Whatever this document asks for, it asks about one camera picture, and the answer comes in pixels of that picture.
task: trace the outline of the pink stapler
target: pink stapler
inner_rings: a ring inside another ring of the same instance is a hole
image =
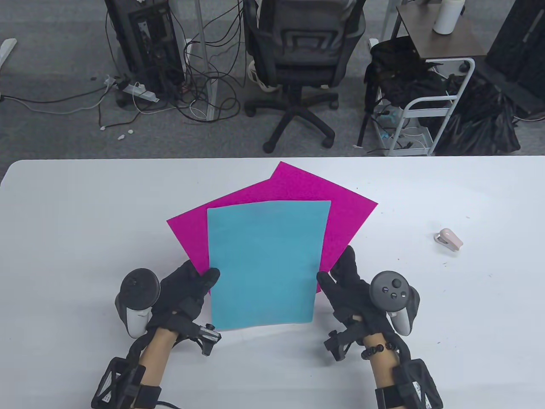
[[[442,229],[435,236],[435,241],[452,251],[458,251],[464,243],[449,228]]]

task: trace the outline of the blue paper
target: blue paper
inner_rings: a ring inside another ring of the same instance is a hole
[[[311,322],[330,201],[273,201],[208,209],[218,329]]]

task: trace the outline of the gray carpet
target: gray carpet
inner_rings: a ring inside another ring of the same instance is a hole
[[[179,0],[179,19],[188,37],[196,34],[193,1]],[[481,44],[492,44],[513,0],[481,0],[468,2],[467,17]],[[234,0],[202,0],[203,17],[209,21],[234,5]],[[368,133],[364,149],[353,147],[362,119],[365,86],[363,75],[370,61],[366,39],[380,33],[386,0],[368,0],[365,5],[367,31],[355,50],[346,78],[337,91],[338,111],[317,107],[314,111],[336,132],[331,150],[320,146],[321,134],[303,121],[294,121],[284,133],[274,156],[362,156],[378,148],[376,137]],[[0,39],[16,37],[18,44],[2,68],[0,89],[3,94],[27,99],[57,99],[89,91],[100,86],[106,75],[114,75],[104,33],[106,7],[101,0],[2,0]],[[230,14],[207,28],[207,40],[221,38],[234,15]],[[114,53],[117,43],[113,40]],[[225,71],[236,49],[215,57],[214,64]],[[233,75],[242,81],[245,71],[244,53],[238,57]],[[227,95],[220,84],[219,100]],[[244,101],[260,95],[252,83],[237,88]],[[90,106],[99,94],[61,104],[42,105],[47,110],[71,110]],[[102,103],[104,124],[123,122],[134,117],[134,111],[120,109],[113,95]],[[132,124],[105,131],[98,127],[96,109],[67,116],[29,112],[13,101],[0,104],[0,178],[13,162],[20,159],[72,158],[204,158],[262,157],[261,146],[276,126],[278,113],[259,113],[247,118],[243,113],[214,124],[191,123],[177,111],[141,116]],[[134,130],[132,135],[127,131]],[[517,129],[522,146],[519,154],[545,154],[545,123],[524,123]],[[125,134],[126,138],[118,140]]]

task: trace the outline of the office chair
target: office chair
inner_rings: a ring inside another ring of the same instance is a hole
[[[339,0],[263,0],[259,26],[255,0],[244,0],[246,51],[255,61],[256,72],[268,86],[282,86],[287,101],[251,100],[244,104],[249,117],[260,108],[284,111],[280,123],[263,145],[272,153],[289,122],[299,116],[325,135],[324,148],[331,148],[335,132],[308,108],[329,103],[338,108],[333,92],[302,98],[303,87],[336,87],[344,78],[354,47],[365,31],[363,6],[352,9]]]

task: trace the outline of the magenta paper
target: magenta paper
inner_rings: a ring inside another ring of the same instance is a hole
[[[167,221],[201,274],[210,268],[207,209],[272,200],[331,201],[320,270],[330,271],[377,203],[295,166],[280,162],[272,177]]]

